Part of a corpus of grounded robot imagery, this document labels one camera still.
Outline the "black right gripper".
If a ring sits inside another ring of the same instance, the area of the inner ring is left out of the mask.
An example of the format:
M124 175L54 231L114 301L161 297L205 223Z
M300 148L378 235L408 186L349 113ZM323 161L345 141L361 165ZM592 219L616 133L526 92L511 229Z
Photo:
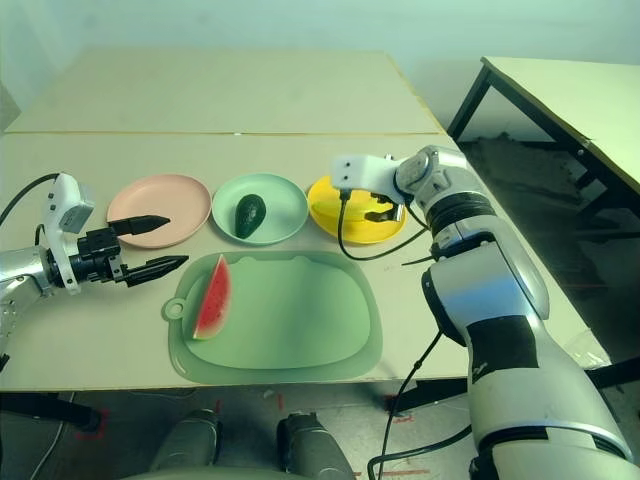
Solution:
M378 204L387 205L389 207L381 212L369 211L366 212L364 218L370 222L400 222L403 218L404 206L393 202L389 197L381 194L372 194L372 198L376 200Z

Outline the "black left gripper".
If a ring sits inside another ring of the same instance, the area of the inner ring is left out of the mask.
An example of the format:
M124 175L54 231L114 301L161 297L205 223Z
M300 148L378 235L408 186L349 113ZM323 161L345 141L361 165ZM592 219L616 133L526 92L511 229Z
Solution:
M111 220L109 227L92 230L77 240L78 253L70 257L71 267L78 283L124 282L128 287L147 283L178 269L188 255L167 255L147 261L144 265L129 269L121 260L118 236L139 235L151 232L170 222L159 215L134 216Z

